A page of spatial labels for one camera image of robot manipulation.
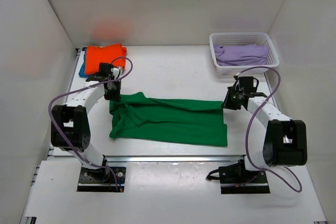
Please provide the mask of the green t shirt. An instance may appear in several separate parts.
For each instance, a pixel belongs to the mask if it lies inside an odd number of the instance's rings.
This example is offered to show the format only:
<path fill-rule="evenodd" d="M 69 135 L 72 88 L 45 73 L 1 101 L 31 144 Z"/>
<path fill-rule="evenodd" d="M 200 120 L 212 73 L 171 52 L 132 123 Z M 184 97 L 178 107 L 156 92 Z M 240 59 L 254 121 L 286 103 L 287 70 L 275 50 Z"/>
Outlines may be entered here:
<path fill-rule="evenodd" d="M 110 138 L 227 147 L 220 101 L 148 98 L 142 92 L 110 101 Z"/>

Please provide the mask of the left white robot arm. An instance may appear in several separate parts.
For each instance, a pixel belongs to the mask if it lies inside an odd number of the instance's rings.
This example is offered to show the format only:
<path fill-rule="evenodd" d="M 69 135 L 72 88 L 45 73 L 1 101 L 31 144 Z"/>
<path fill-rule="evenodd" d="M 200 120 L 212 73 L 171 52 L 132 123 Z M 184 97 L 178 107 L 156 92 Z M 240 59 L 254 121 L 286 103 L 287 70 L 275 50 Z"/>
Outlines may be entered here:
<path fill-rule="evenodd" d="M 88 113 L 100 98 L 120 100 L 121 67 L 101 63 L 99 71 L 86 79 L 85 86 L 72 93 L 75 97 L 64 105 L 53 105 L 51 115 L 51 144 L 68 152 L 90 169 L 98 181 L 109 177 L 106 158 L 90 143 L 91 132 Z"/>

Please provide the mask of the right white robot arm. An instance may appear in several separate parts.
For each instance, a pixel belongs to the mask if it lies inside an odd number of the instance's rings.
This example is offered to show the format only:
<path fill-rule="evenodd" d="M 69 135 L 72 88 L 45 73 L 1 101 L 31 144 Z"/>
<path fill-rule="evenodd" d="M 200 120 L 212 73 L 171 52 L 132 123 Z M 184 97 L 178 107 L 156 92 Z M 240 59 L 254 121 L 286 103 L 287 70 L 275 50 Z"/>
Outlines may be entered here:
<path fill-rule="evenodd" d="M 235 169 L 236 178 L 248 182 L 255 170 L 305 165 L 308 159 L 305 123 L 286 116 L 269 102 L 270 96 L 258 92 L 259 81 L 256 78 L 235 76 L 234 79 L 235 83 L 228 87 L 222 108 L 245 108 L 252 114 L 245 135 L 244 164 Z M 248 139 L 254 119 L 265 127 L 266 134 L 261 151 L 251 155 Z"/>

